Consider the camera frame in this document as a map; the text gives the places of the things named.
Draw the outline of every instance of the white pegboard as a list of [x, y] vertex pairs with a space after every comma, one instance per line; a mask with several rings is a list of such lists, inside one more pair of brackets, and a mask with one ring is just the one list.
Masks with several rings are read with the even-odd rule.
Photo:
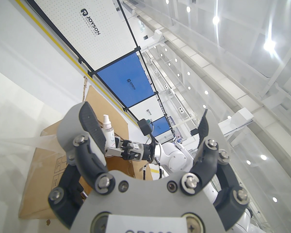
[[[112, 0], [35, 2], [94, 70], [136, 47]], [[87, 10], [86, 16], [83, 16], [82, 9]]]

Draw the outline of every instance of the metal frame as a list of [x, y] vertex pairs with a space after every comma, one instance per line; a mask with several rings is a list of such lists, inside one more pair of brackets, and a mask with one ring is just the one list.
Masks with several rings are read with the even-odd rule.
[[131, 108], [131, 107], [133, 107], [133, 106], [135, 106], [135, 105], [137, 105], [137, 104], [139, 104], [139, 103], [141, 103], [142, 101], [145, 101], [146, 99], [144, 99], [144, 100], [142, 100], [142, 101], [140, 101], [140, 102], [138, 102], [138, 103], [136, 103], [136, 104], [134, 104], [134, 105], [132, 105], [132, 106], [130, 106], [130, 107], [126, 107], [125, 106], [125, 104], [121, 101], [121, 99], [110, 89], [110, 87], [101, 79], [101, 77], [99, 77], [99, 75], [97, 74], [99, 71], [101, 71], [101, 70], [103, 70], [103, 69], [105, 69], [105, 68], [107, 68], [108, 66], [110, 66], [110, 65], [112, 65], [112, 64], [115, 64], [116, 62], [118, 62], [118, 61], [120, 61], [120, 60], [122, 60], [122, 59], [124, 59], [125, 57], [127, 57], [127, 56], [130, 56], [131, 54], [133, 54], [133, 53], [135, 53], [135, 52], [137, 52], [137, 51], [139, 51], [139, 54], [140, 54], [140, 56], [141, 56], [141, 58], [142, 58], [142, 61], [143, 61], [143, 64], [144, 64], [144, 66], [145, 66], [145, 68], [146, 68], [146, 70], [147, 70], [147, 72], [148, 72], [148, 74], [149, 74], [149, 77], [150, 77], [150, 80], [151, 80], [151, 82], [152, 82], [152, 84], [153, 84], [153, 87], [154, 87], [154, 89], [155, 89], [155, 92], [154, 92], [154, 94], [153, 95], [151, 95], [150, 97], [152, 97], [152, 96], [154, 96], [154, 95], [157, 95], [158, 96], [158, 98], [159, 98], [159, 100], [160, 100], [160, 103], [161, 103], [161, 106], [162, 106], [162, 109], [163, 109], [163, 111], [164, 111], [164, 116], [166, 117], [166, 120], [167, 120], [167, 122], [168, 122], [168, 124], [169, 124], [169, 126], [170, 126], [170, 123], [169, 123], [169, 121], [168, 121], [168, 119], [167, 119], [167, 114], [166, 114], [166, 111], [165, 111], [165, 109], [164, 109], [164, 107], [163, 107], [163, 105], [162, 105], [162, 102], [161, 102], [161, 99], [160, 99], [160, 96], [159, 96], [159, 94], [158, 94], [158, 91], [157, 91], [157, 89], [156, 89], [156, 87], [155, 87], [155, 84], [154, 84], [154, 82], [153, 82], [153, 80], [152, 80], [152, 77], [151, 77], [151, 75], [150, 75], [150, 73], [149, 73], [149, 70], [148, 70], [148, 67], [147, 67], [147, 65], [146, 65], [146, 63], [145, 63], [145, 61], [144, 61], [144, 58], [143, 58], [143, 56], [142, 56], [142, 53], [141, 53], [141, 48], [140, 48], [140, 46], [138, 46], [138, 44], [137, 44], [137, 41], [136, 41], [136, 38], [134, 37], [134, 34], [133, 34], [133, 32], [132, 32], [132, 30], [131, 30], [131, 27], [130, 27], [130, 25], [129, 25], [129, 23], [128, 23], [128, 20], [127, 20], [127, 17], [126, 17], [126, 15], [125, 15], [125, 13], [124, 13], [124, 11], [123, 11], [123, 8], [122, 8], [122, 6], [121, 6], [121, 3], [120, 3], [120, 1], [119, 0], [116, 0], [117, 2], [118, 2], [118, 5], [119, 5], [119, 8], [120, 8], [120, 10], [121, 10], [121, 12], [122, 12], [122, 14], [123, 14], [123, 17], [124, 17], [124, 19], [125, 19], [125, 22], [126, 22], [126, 24], [127, 24], [127, 26], [128, 26], [128, 28], [129, 28], [129, 31], [130, 31], [130, 33], [131, 33], [131, 36], [132, 36], [132, 38], [133, 38], [133, 40], [134, 40], [134, 42], [135, 42], [135, 45], [136, 45], [136, 48], [133, 50], [133, 51], [131, 51], [131, 52], [129, 52], [129, 53], [127, 53], [127, 54], [125, 54], [125, 55], [123, 55], [122, 57], [120, 57], [120, 58], [118, 58], [118, 59], [116, 59], [116, 60], [114, 60], [114, 61], [112, 61], [112, 62], [110, 62], [110, 63], [108, 63], [107, 65], [105, 65], [105, 66], [103, 66], [102, 68], [99, 68], [98, 70], [94, 70], [89, 64], [88, 64], [88, 62], [80, 55], [80, 53], [73, 47], [73, 45], [65, 38], [65, 36], [59, 31], [59, 29], [53, 24], [53, 22], [47, 17], [47, 15], [42, 11], [42, 9], [38, 6], [38, 4], [34, 1], [34, 0], [25, 0], [31, 7], [32, 7], [32, 9], [44, 20], [44, 22], [55, 32], [55, 34], [60, 38], [60, 39], [62, 39], [62, 41], [69, 47], [69, 49], [71, 49], [71, 51], [73, 51], [73, 53], [75, 53], [76, 54], [76, 56], [78, 57], [78, 62], [80, 63], [80, 64], [82, 64], [82, 63], [84, 63], [85, 64], [85, 66], [87, 67], [87, 69], [88, 69], [88, 75], [91, 77], [91, 78], [93, 78], [93, 76], [95, 76], [100, 82], [102, 82], [102, 84], [111, 92], [111, 94], [121, 103], [121, 105], [123, 106], [123, 111], [125, 111], [125, 112], [129, 112], [137, 121], [138, 121], [138, 119], [137, 119], [137, 117], [129, 110], [129, 108]]

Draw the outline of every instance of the white spray bottle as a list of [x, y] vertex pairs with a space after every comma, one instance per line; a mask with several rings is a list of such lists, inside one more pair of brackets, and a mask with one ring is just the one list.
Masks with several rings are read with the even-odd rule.
[[115, 148], [116, 146], [115, 146], [114, 130], [113, 130], [113, 127], [111, 126], [111, 122], [109, 120], [108, 115], [104, 115], [104, 122], [102, 123], [102, 131], [106, 138], [105, 152], [107, 148]]

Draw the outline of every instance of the brown cardboard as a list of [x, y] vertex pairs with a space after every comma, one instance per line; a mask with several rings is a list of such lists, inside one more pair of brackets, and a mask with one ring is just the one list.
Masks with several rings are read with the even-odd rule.
[[[100, 122], [103, 121], [103, 115], [108, 114], [115, 134], [122, 139], [129, 139], [127, 122], [92, 86], [90, 86], [88, 90], [86, 101], [92, 106]], [[41, 135], [56, 134], [59, 123], [60, 121], [47, 127], [42, 131]], [[106, 158], [106, 161], [110, 171], [119, 170], [137, 179], [142, 179], [143, 177], [143, 172], [139, 172], [139, 169], [145, 165], [146, 161], [125, 161], [120, 157]], [[48, 194], [58, 185], [66, 166], [66, 156], [53, 151], [36, 148], [19, 208], [19, 218], [55, 218], [48, 204]], [[152, 180], [149, 167], [147, 167], [146, 170], [146, 180]], [[86, 193], [90, 193], [92, 189], [82, 177], [80, 179], [80, 184], [83, 186]]]

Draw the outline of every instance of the floor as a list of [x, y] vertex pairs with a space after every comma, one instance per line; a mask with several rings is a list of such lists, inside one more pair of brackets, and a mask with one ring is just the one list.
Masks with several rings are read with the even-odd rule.
[[0, 73], [0, 232], [68, 232], [55, 219], [18, 218], [34, 148], [2, 141], [39, 136], [62, 116]]

